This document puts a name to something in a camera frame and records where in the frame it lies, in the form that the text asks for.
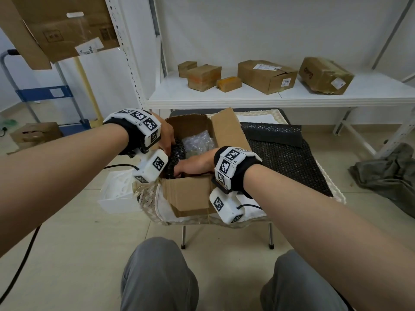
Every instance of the small cardboard box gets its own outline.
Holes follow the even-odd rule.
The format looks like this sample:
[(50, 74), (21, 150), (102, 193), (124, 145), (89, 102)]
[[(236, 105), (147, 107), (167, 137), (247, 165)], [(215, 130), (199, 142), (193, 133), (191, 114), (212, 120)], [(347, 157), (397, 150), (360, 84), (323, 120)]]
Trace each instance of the small cardboard box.
[[(170, 117), (166, 121), (173, 126), (174, 136), (179, 139), (207, 130), (218, 147), (228, 145), (251, 150), (232, 108), (222, 110), (210, 119), (204, 114), (189, 114)], [(163, 196), (176, 217), (216, 213), (209, 201), (209, 195), (215, 188), (212, 176), (161, 179)]]
[(198, 67), (198, 63), (196, 61), (186, 61), (180, 63), (177, 68), (179, 69), (179, 77), (180, 78), (187, 78), (187, 71), (190, 69), (194, 69)]
[(0, 0), (0, 27), (33, 70), (119, 46), (105, 0)]
[(189, 88), (204, 92), (216, 86), (216, 81), (222, 77), (222, 67), (205, 64), (187, 72)]
[(312, 91), (335, 95), (343, 94), (354, 78), (352, 73), (323, 57), (305, 57), (298, 74)]
[(29, 123), (10, 133), (20, 149), (49, 142), (63, 136), (56, 122)]
[(243, 83), (268, 95), (292, 88), (297, 71), (265, 60), (247, 60), (238, 63), (238, 77)]
[(230, 92), (231, 90), (241, 88), (242, 81), (236, 76), (231, 76), (229, 78), (222, 78), (216, 82), (216, 87), (219, 88), (224, 93)]

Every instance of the gray pants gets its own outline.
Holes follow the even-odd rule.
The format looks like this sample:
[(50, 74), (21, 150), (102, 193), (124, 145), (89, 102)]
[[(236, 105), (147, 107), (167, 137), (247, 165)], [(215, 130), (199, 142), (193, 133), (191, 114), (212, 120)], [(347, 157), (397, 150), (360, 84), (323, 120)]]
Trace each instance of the gray pants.
[[(176, 243), (156, 237), (143, 241), (129, 258), (121, 294), (122, 311), (194, 311), (199, 287)], [(277, 259), (260, 299), (264, 311), (348, 310), (339, 294), (294, 250)]]

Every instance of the shelf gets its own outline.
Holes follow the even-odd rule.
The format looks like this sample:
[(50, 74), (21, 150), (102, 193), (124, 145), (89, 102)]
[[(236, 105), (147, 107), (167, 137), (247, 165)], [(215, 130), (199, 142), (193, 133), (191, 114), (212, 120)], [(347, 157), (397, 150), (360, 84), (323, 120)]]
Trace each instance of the shelf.
[[(343, 95), (315, 94), (297, 79), (291, 89), (266, 95), (242, 84), (223, 93), (216, 87), (205, 92), (190, 89), (187, 79), (170, 72), (148, 100), (150, 109), (205, 109), (252, 107), (348, 107), (415, 104), (415, 88), (371, 70), (355, 71), (355, 78)], [(236, 75), (236, 70), (222, 70), (222, 77)]]

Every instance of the black wrist strap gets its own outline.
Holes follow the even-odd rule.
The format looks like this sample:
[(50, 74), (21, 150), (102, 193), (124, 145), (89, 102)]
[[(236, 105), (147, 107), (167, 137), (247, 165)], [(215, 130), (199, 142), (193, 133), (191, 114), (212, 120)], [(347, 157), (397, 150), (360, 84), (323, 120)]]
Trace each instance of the black wrist strap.
[[(215, 166), (219, 161), (220, 155), (228, 148), (229, 146), (221, 147), (215, 153), (214, 163)], [(245, 172), (249, 167), (254, 164), (262, 165), (262, 162), (256, 159), (256, 157), (246, 157), (237, 167), (233, 177), (231, 178), (231, 188), (232, 191), (242, 192), (247, 198), (252, 198), (244, 189), (244, 176)]]
[(126, 119), (119, 119), (119, 118), (109, 118), (104, 122), (107, 123), (114, 123), (122, 126), (128, 133), (128, 144), (127, 147), (124, 148), (119, 155), (128, 155), (133, 152), (136, 148), (143, 148), (144, 147), (144, 135), (138, 129), (135, 124), (127, 121)]

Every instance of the hand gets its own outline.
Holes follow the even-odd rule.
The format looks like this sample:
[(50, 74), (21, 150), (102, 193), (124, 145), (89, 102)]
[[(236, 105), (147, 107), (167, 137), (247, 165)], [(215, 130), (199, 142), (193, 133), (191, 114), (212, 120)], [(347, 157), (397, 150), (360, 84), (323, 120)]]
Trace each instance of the hand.
[(167, 156), (170, 156), (171, 153), (171, 145), (176, 144), (174, 141), (174, 130), (173, 126), (168, 124), (164, 119), (162, 119), (159, 115), (153, 113), (153, 115), (160, 121), (161, 123), (161, 140), (158, 142), (158, 146), (163, 149)]
[(205, 152), (202, 155), (192, 156), (189, 159), (179, 161), (174, 167), (174, 176), (178, 177), (182, 172), (189, 175), (200, 175), (215, 171), (214, 158), (218, 148)]

